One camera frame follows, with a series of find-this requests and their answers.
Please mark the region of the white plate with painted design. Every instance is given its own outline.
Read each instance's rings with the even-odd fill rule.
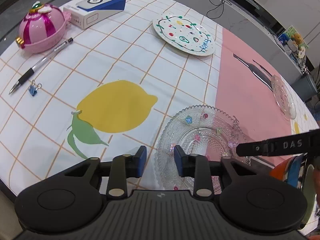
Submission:
[[[211,33],[187,17],[164,13],[153,20],[153,27],[162,39],[186,53],[208,56],[215,52]]]

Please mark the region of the pink tablecloth section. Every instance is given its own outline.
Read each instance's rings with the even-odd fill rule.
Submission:
[[[291,135],[290,121],[284,118],[272,91],[233,54],[256,65],[261,71],[263,70],[254,61],[262,65],[271,75],[279,75],[254,49],[230,31],[223,29],[215,106],[231,116],[234,115],[251,141]],[[268,160],[278,164],[283,161],[283,157],[268,158]]]

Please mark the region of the box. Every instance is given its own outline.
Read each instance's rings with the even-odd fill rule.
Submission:
[[[71,13],[71,23],[86,29],[124,10],[125,0],[72,0],[63,6]]]

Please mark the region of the glass plate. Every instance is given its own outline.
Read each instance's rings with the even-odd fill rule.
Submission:
[[[164,128],[157,146],[156,175],[166,190],[193,190],[194,179],[181,178],[173,158],[173,148],[180,145],[186,154],[201,154],[211,161],[220,161],[230,156],[246,164],[248,157],[239,157],[236,146],[244,143],[245,137],[236,118],[211,106],[191,106],[177,113]],[[221,191],[219,178],[212,177],[214,192]]]
[[[291,93],[283,83],[282,79],[276,75],[271,78],[271,86],[276,102],[284,113],[287,120],[295,119],[297,116],[296,107]]]

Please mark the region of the black pen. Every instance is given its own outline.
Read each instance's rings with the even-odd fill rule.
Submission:
[[[22,86],[35,73],[35,71],[39,69],[41,66],[43,66],[53,55],[58,53],[60,50],[62,50],[72,42],[73,42],[73,38],[68,39],[64,43],[61,43],[60,45],[55,47],[41,60],[39,60],[32,68],[30,68],[27,72],[25,72],[21,78],[19,78],[19,80],[13,85],[12,89],[10,90],[9,95],[15,92],[20,86]]]

